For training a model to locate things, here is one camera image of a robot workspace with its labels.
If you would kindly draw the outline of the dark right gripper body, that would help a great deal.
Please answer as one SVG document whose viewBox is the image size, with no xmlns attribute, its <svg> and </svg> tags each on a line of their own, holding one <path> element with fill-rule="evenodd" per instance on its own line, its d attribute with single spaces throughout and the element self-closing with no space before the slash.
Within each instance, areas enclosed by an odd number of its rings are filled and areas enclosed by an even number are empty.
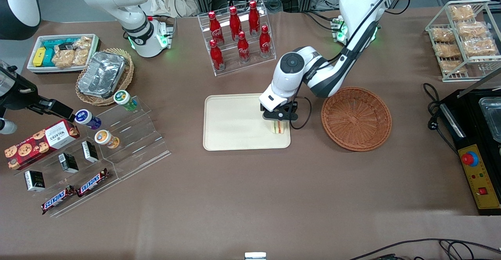
<svg viewBox="0 0 501 260">
<path fill-rule="evenodd" d="M 38 88 L 16 72 L 16 67 L 1 68 L 1 107 L 38 112 Z"/>
</svg>

